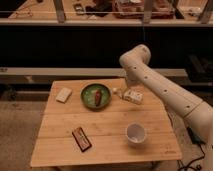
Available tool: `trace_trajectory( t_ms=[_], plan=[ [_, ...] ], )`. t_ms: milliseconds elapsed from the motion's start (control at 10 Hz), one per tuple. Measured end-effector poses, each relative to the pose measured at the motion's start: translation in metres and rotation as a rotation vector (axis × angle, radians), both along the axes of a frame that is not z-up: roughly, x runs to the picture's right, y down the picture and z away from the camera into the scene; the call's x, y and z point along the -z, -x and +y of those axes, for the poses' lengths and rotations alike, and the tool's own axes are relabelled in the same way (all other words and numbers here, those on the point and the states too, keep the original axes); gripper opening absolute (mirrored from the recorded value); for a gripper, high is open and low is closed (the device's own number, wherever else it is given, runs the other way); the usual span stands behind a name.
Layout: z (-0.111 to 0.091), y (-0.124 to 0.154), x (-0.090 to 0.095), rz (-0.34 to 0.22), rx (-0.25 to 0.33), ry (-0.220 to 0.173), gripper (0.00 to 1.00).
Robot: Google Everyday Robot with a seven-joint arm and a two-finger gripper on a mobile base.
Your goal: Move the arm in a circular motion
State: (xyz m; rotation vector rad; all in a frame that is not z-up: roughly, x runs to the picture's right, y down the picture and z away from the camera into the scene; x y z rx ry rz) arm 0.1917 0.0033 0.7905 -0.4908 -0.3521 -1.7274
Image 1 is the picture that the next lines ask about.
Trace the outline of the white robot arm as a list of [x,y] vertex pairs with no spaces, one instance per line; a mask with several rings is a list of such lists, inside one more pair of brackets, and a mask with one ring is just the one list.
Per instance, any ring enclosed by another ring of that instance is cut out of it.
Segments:
[[128,86],[142,83],[206,143],[203,171],[213,171],[213,107],[148,66],[151,52],[140,44],[119,58]]

